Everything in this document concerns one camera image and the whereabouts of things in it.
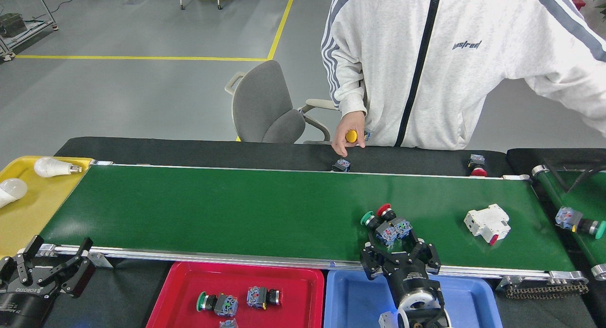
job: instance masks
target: yellow tray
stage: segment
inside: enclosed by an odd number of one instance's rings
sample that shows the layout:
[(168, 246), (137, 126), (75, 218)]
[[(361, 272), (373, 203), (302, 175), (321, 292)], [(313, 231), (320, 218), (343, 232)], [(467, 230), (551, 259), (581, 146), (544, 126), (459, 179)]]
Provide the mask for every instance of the yellow tray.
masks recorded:
[(22, 156), (0, 171), (0, 182), (18, 177), (27, 184), (26, 195), (0, 209), (0, 257), (13, 256), (46, 226), (78, 185), (93, 159), (57, 158), (82, 167), (82, 173), (39, 177), (34, 163), (41, 156)]

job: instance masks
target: red tray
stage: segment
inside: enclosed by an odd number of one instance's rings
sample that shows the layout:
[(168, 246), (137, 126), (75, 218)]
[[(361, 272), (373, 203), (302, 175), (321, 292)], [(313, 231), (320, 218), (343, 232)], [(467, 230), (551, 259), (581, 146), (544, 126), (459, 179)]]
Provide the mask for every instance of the red tray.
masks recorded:
[[(246, 294), (255, 285), (278, 289), (282, 305), (267, 310), (247, 306)], [(238, 298), (238, 328), (322, 327), (324, 276), (319, 270), (180, 262), (170, 269), (147, 328), (219, 328), (227, 318), (196, 310), (203, 291)]]

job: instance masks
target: black zipper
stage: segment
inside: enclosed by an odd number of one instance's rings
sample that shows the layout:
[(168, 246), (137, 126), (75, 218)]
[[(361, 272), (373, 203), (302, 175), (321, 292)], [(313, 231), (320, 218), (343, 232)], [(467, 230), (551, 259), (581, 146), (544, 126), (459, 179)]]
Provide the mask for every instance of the black zipper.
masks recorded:
[(427, 13), (427, 21), (425, 23), (425, 30), (423, 30), (423, 37), (420, 41), (419, 55), (417, 57), (413, 82), (410, 87), (409, 99), (406, 101), (402, 121), (400, 122), (400, 131), (398, 131), (398, 139), (396, 140), (394, 147), (400, 147), (400, 145), (402, 145), (402, 141), (404, 141), (404, 134), (406, 132), (406, 127), (409, 124), (410, 113), (413, 109), (416, 92), (419, 88), (420, 74), (423, 71), (423, 64), (425, 63), (427, 48), (429, 47), (429, 39), (431, 38), (431, 31), (433, 30), (433, 24), (436, 20), (437, 5), (439, 3), (440, 0), (431, 0), (429, 2), (429, 12)]

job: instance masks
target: green conveyor belt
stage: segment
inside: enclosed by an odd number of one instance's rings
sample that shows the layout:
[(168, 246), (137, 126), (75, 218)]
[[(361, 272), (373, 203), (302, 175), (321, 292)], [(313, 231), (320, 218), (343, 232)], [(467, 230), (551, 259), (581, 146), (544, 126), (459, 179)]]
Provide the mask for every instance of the green conveyor belt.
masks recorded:
[[(358, 261), (366, 211), (391, 203), (448, 266), (572, 271), (524, 181), (335, 172), (92, 166), (41, 235), (53, 244)], [(497, 203), (509, 235), (473, 237)]]
[[(558, 173), (568, 185), (572, 185), (580, 175), (580, 172), (577, 171), (559, 171)], [(606, 173), (593, 175), (584, 183), (575, 186), (568, 194), (564, 192), (551, 172), (539, 173), (537, 177), (558, 209), (562, 206), (572, 207), (581, 211), (585, 219), (600, 222), (606, 220)], [(596, 239), (586, 233), (574, 234), (573, 237), (587, 256), (591, 266), (606, 263), (606, 238)]]

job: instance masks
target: white circuit breaker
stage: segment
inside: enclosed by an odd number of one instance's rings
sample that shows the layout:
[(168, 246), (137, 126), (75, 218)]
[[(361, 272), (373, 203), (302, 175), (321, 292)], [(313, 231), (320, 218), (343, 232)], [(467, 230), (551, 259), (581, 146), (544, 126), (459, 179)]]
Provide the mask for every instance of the white circuit breaker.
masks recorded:
[(509, 216), (497, 204), (489, 205), (487, 209), (467, 212), (464, 222), (474, 236), (481, 235), (491, 245), (505, 238), (511, 229), (507, 224)]

